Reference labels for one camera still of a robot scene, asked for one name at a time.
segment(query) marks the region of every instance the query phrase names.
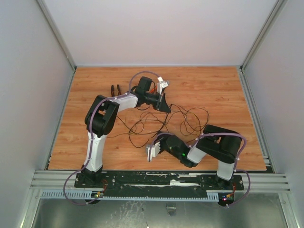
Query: white wall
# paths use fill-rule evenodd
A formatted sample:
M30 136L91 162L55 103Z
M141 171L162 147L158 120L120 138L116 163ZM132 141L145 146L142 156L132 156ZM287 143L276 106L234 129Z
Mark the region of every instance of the white wall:
M34 0L0 7L0 226L14 228L72 76Z
M304 1L289 0L245 69L279 172L304 224Z
M44 0L78 66L240 65L276 0Z

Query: wooden table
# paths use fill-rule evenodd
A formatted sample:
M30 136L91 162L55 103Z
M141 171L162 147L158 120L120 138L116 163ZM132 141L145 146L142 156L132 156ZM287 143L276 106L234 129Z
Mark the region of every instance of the wooden table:
M243 90L235 67L104 67L77 68L67 106L61 122L57 141L53 149L49 169L79 169L86 158L88 136L85 116L97 95L110 96L113 84L120 85L122 92L128 90L131 77L143 70L153 71L163 79L170 81L166 88L168 104L181 105L185 109L202 107L210 114L209 124L228 128L243 134L248 144L240 156L237 165L240 169L261 171L266 170L261 149L249 115ZM157 81L156 77L143 74ZM140 76L134 79L136 85ZM147 111L164 120L164 113L152 108ZM207 115L203 110L194 110L201 122ZM129 109L118 113L118 116L131 127L143 111ZM180 124L184 120L182 114L175 114L168 124L171 133L183 140L191 140L195 136L184 136L180 132ZM194 126L197 120L189 116L188 121ZM156 131L161 123L146 121L143 133ZM119 133L127 133L128 129L116 119L111 133L104 146L103 164L107 170L190 170L179 160L163 152L152 162L147 162L145 147L135 148L129 141L128 134L110 138ZM151 141L152 135L133 135L135 145L143 145ZM216 170L218 161L206 156L192 170Z

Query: wooden tabletop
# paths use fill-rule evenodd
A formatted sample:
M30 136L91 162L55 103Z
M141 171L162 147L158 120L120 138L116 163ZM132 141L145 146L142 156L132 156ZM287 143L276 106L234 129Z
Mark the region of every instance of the wooden tabletop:
M72 88L68 97L67 106L57 135L57 141L53 149L49 169L80 169L86 158L88 135L84 123L85 116L97 95L111 96L111 85L119 84L121 91L125 93L131 77L143 70L153 71L163 79L169 80L166 88L167 103L181 105L185 109L201 107L209 112L209 124L228 128L244 135L248 144L240 156L237 168L245 170L266 170L261 149L253 127L244 93L235 67L103 67L103 68L77 68ZM157 81L154 75L143 74ZM141 76L133 81L136 85ZM149 112L164 120L165 114L152 108ZM144 111L129 109L118 113L118 116L129 127L132 127ZM200 109L193 110L201 124L205 123L207 114ZM188 121L193 126L198 126L198 121L193 115L189 115ZM181 113L176 113L167 127L171 133L185 141L194 139L195 135L185 136L185 126ZM143 125L137 125L137 131ZM161 123L145 121L142 133L157 131ZM145 147L135 148L129 141L129 130L117 118L113 130L108 135L104 146L103 164L105 170L190 170L179 160L167 152L147 162ZM136 146L151 142L153 134L132 135L131 140ZM218 161L207 155L192 170L216 170Z

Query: pliers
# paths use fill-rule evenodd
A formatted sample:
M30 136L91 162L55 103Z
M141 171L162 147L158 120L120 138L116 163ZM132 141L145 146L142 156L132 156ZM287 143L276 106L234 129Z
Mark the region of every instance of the pliers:
M122 92L120 91L119 85L117 85L117 92L118 92L118 96L122 94ZM111 96L115 96L115 94L114 94L114 85L111 85Z

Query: gray floor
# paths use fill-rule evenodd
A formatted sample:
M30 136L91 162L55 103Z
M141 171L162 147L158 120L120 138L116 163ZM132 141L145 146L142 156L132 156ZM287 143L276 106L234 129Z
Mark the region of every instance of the gray floor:
M176 202L168 215L164 201L111 201L74 206L42 199L35 228L286 228L277 194L250 194L225 209L217 203Z

